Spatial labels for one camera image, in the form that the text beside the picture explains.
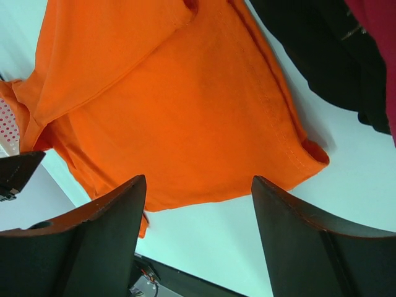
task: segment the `clothing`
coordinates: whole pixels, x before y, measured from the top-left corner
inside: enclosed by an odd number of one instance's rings
[[[151,212],[329,163],[243,1],[49,0],[33,74],[0,93],[22,152],[55,148],[93,199],[144,174]]]
[[[386,111],[396,143],[396,2],[345,0],[362,26],[375,39],[387,68]]]
[[[342,0],[251,2],[313,92],[357,111],[359,120],[376,131],[390,133],[384,61]]]

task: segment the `white tabletop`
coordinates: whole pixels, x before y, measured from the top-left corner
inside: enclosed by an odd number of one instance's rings
[[[45,0],[1,1],[0,72],[26,78],[45,11]],[[396,231],[396,149],[390,136],[360,124],[356,113],[313,94],[264,29],[290,82],[301,120],[331,164],[292,193],[353,222]],[[44,166],[71,201],[87,196],[51,152]],[[250,196],[150,213],[150,228],[136,252],[247,296],[272,296]]]

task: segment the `black object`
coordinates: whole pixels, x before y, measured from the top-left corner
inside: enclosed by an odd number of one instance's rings
[[[343,0],[251,2],[313,92],[390,134],[385,63]]]
[[[33,152],[0,158],[0,201],[16,198],[44,156],[44,152]]]
[[[0,232],[0,296],[127,296],[145,191],[138,176],[49,222]]]
[[[263,177],[252,193],[274,297],[396,296],[396,233],[336,217]]]
[[[172,268],[155,260],[135,256],[135,269],[132,272],[132,282],[136,282],[141,269],[153,272],[153,278],[169,290],[185,297],[243,297],[214,283]]]

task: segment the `black cloth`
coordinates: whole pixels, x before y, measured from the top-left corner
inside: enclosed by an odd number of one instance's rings
[[[375,41],[342,0],[251,0],[309,88],[327,102],[357,111],[361,123],[390,134],[386,68]]]

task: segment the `folded orange garment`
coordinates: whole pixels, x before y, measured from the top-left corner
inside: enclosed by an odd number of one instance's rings
[[[21,152],[55,148],[92,199],[145,174],[151,212],[329,162],[242,0],[49,0],[34,72],[0,94]]]

